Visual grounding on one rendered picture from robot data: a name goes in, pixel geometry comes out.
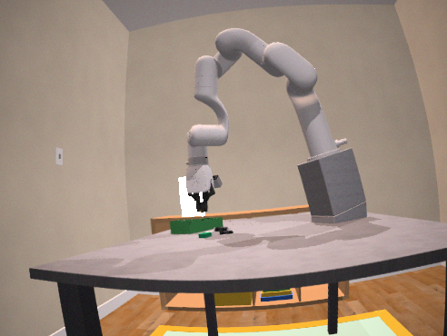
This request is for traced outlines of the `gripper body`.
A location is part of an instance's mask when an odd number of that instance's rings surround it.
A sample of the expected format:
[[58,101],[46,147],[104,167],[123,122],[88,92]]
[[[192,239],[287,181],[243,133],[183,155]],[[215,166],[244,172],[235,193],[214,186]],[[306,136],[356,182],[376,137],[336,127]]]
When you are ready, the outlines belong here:
[[193,164],[186,169],[185,187],[187,193],[206,193],[214,187],[214,179],[209,164]]

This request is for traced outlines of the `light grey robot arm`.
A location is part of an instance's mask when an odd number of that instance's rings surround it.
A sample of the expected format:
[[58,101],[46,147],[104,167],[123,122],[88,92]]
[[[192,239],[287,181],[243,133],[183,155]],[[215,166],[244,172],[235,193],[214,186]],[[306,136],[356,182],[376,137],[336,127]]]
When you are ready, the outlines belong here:
[[218,79],[243,53],[268,74],[274,77],[285,75],[289,79],[286,79],[286,91],[293,103],[311,156],[307,162],[341,151],[337,148],[347,143],[347,140],[344,138],[335,141],[332,138],[323,108],[313,90],[317,73],[308,61],[286,44],[268,45],[256,35],[240,28],[222,31],[216,36],[215,45],[221,54],[218,52],[214,57],[202,56],[195,64],[194,98],[214,110],[218,125],[195,125],[191,128],[187,134],[187,165],[209,164],[207,146],[226,144],[229,118],[224,105],[218,99]]

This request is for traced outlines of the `green open-top bin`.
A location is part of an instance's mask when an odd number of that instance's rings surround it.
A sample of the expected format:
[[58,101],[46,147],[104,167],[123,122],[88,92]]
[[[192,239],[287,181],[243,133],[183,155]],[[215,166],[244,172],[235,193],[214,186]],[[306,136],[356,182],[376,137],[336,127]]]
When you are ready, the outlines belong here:
[[223,217],[170,221],[171,234],[191,234],[224,227]]

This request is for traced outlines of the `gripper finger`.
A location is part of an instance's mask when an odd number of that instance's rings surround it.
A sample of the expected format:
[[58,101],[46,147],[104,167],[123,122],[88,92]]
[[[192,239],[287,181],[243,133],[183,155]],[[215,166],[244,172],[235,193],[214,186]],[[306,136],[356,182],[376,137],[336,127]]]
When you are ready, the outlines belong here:
[[[197,195],[198,194],[198,195]],[[196,203],[196,212],[201,211],[200,193],[188,193],[187,196],[192,197]]]
[[212,183],[211,183],[210,192],[209,193],[208,192],[202,193],[202,202],[201,202],[202,212],[208,212],[207,201],[214,194],[215,194],[215,191],[214,191],[214,188],[213,188]]

